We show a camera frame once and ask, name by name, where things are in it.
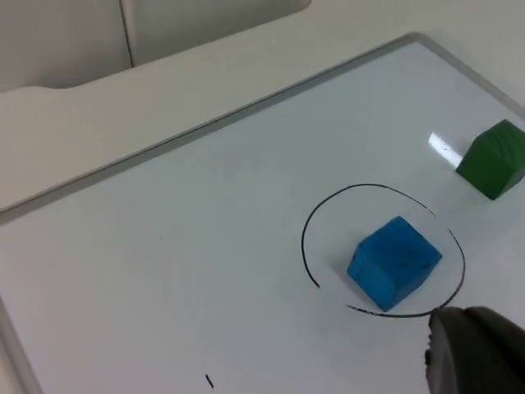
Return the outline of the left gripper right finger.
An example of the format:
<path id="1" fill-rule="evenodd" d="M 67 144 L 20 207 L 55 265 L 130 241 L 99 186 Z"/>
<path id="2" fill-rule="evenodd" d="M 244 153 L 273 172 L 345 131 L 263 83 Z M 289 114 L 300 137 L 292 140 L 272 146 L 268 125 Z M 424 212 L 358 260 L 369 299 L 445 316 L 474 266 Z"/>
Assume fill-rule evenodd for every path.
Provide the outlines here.
<path id="1" fill-rule="evenodd" d="M 524 329 L 502 314 L 483 306 L 465 310 L 493 352 L 495 388 L 489 393 L 524 393 Z"/>

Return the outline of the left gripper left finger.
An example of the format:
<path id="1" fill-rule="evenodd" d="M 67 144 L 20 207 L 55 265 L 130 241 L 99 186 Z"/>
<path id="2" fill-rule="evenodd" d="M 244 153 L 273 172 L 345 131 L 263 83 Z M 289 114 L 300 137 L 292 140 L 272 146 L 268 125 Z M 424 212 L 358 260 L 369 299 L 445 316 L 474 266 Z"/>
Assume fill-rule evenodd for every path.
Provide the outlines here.
<path id="1" fill-rule="evenodd" d="M 435 309 L 429 329 L 425 364 L 431 393 L 505 390 L 505 366 L 500 352 L 461 309 Z"/>

